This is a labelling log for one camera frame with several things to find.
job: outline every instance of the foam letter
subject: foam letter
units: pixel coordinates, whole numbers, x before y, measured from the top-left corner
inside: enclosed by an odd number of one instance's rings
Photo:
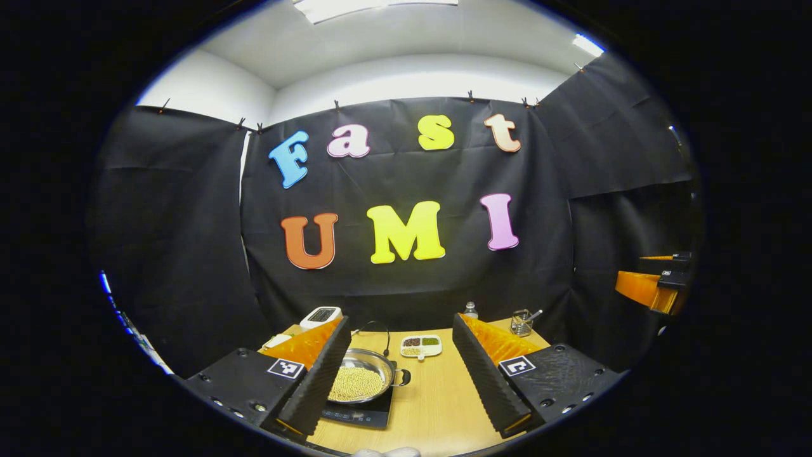
[[[408,259],[412,246],[417,239],[417,249],[414,258],[418,260],[439,259],[446,254],[440,246],[440,236],[437,233],[437,211],[440,204],[437,202],[419,202],[412,209],[408,223],[404,226],[395,210],[390,206],[371,207],[366,215],[373,221],[375,227],[375,254],[370,260],[372,263],[392,263],[395,255],[389,250],[389,241],[398,251],[403,260]]]
[[[310,255],[305,252],[307,218],[288,217],[282,220],[282,228],[285,230],[287,259],[303,270],[318,270],[331,264],[335,258],[333,224],[338,219],[339,215],[333,213],[320,214],[313,218],[313,222],[318,225],[318,232],[322,239],[322,251],[317,255]]]
[[[485,205],[490,219],[490,241],[488,249],[500,250],[510,249],[519,245],[519,238],[513,234],[510,226],[510,215],[508,214],[508,194],[490,194],[479,199]]]
[[[369,137],[369,130],[359,124],[350,124],[338,127],[333,132],[335,139],[327,145],[327,154],[333,157],[364,157],[369,152],[366,139]]]
[[[425,150],[448,149],[454,144],[454,133],[448,129],[451,120],[445,115],[424,115],[417,122],[422,133],[417,140]]]
[[[300,167],[296,163],[297,160],[302,163],[307,162],[307,150],[304,146],[297,144],[304,143],[307,139],[307,133],[300,130],[268,154],[268,159],[275,160],[279,171],[282,172],[282,187],[285,189],[289,189],[307,174],[307,167]]]
[[[505,152],[516,152],[521,148],[521,143],[518,140],[510,138],[510,128],[516,128],[516,125],[505,120],[503,115],[493,115],[485,120],[485,126],[490,127],[490,131],[494,133],[494,140],[499,149]]]

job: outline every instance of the white tray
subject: white tray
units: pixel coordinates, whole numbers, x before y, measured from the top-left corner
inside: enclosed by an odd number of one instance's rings
[[[420,338],[420,345],[419,346],[404,346],[406,340],[412,338]],[[433,344],[424,346],[423,345],[423,338],[435,338],[439,344]],[[404,349],[418,349],[420,350],[419,353],[415,355],[406,355],[404,354]],[[426,357],[431,357],[432,355],[437,355],[443,352],[443,340],[442,338],[438,337],[437,335],[409,335],[404,339],[400,340],[400,355],[403,357],[417,357],[418,360],[423,360]]]

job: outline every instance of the white wall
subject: white wall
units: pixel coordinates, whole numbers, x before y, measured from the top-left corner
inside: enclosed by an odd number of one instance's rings
[[[204,50],[194,50],[168,68],[137,105],[195,112],[256,128],[267,125],[276,90],[264,81]]]
[[[421,54],[379,59],[312,76],[276,93],[265,125],[356,103],[414,97],[491,98],[535,103],[569,78],[515,60],[470,54]]]

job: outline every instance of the seed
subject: seed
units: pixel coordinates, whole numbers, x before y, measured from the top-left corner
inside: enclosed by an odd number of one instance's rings
[[[376,372],[361,367],[341,367],[327,399],[338,402],[361,400],[377,394],[382,387],[383,379]]]

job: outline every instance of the white ceiling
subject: white ceiling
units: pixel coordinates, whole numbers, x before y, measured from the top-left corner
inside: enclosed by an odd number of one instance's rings
[[[291,0],[268,2],[202,45],[276,89],[350,63],[407,54],[477,54],[574,74],[594,57],[577,31],[512,0],[358,11],[311,24]]]

